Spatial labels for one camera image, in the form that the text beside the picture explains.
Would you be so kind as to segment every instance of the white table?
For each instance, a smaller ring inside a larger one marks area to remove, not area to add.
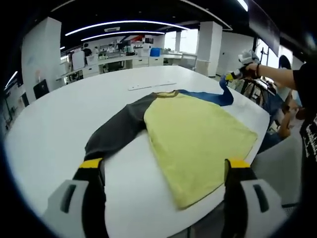
[[[166,79],[177,84],[128,91]],[[71,179],[83,162],[91,134],[126,104],[154,91],[186,89],[222,93],[217,81],[179,66],[110,72],[66,85],[22,111],[5,140],[8,163],[26,202],[37,215],[48,197]],[[223,107],[258,134],[246,161],[254,159],[269,122],[268,113],[231,90],[234,103]],[[106,161],[106,226],[111,238],[163,238],[194,224],[223,199],[224,186],[178,211],[151,152],[146,132]]]

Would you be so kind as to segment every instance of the person's arm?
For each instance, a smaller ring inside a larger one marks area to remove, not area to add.
[[[290,120],[291,120],[291,114],[289,112],[287,112],[282,120],[281,127],[279,128],[279,130],[277,132],[280,137],[286,138],[286,137],[290,136],[291,132],[288,129],[288,124],[289,124]]]
[[[256,71],[257,67],[258,67],[257,63],[252,63],[246,67],[246,70]],[[278,84],[281,84],[285,87],[296,90],[293,71],[290,69],[272,68],[272,67],[260,64],[258,76],[268,77]]]

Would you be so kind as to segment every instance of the white box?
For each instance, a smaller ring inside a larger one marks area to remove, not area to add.
[[[98,54],[94,54],[86,57],[87,65],[98,64]]]

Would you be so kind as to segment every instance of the ceiling light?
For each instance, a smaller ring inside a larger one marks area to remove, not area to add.
[[[86,29],[89,29],[89,28],[93,28],[93,27],[97,27],[97,26],[104,26],[104,25],[111,25],[111,24],[121,24],[121,23],[151,23],[151,24],[158,24],[158,25],[177,27],[177,28],[181,28],[183,30],[189,30],[189,28],[187,28],[187,27],[183,27],[183,26],[179,26],[179,25],[175,25],[175,24],[170,24],[170,23],[165,23],[165,22],[159,22],[159,21],[127,20],[127,21],[104,22],[104,23],[99,23],[99,24],[95,24],[95,25],[91,25],[91,26],[86,26],[86,27],[83,27],[83,28],[68,32],[67,34],[65,34],[65,36],[69,36],[69,35],[74,34],[76,32],[83,31],[83,30],[86,30]]]
[[[248,5],[246,4],[246,2],[244,0],[237,0],[240,5],[246,10],[248,11]]]
[[[134,33],[165,34],[164,32],[159,32],[159,31],[120,31],[120,32],[113,32],[113,33],[107,33],[107,34],[88,37],[88,38],[82,39],[81,41],[86,41],[86,40],[90,40],[90,39],[101,37],[101,36],[110,36],[110,35],[116,35],[116,34],[134,34]]]
[[[6,88],[9,83],[12,81],[12,79],[14,79],[14,77],[16,76],[16,74],[18,73],[18,71],[14,72],[14,74],[12,75],[12,77],[10,78],[10,80],[8,81],[8,83],[6,84],[6,86],[4,88]]]

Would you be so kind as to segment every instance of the blue bin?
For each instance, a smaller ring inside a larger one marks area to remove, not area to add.
[[[152,57],[160,57],[160,48],[152,48],[150,52]]]

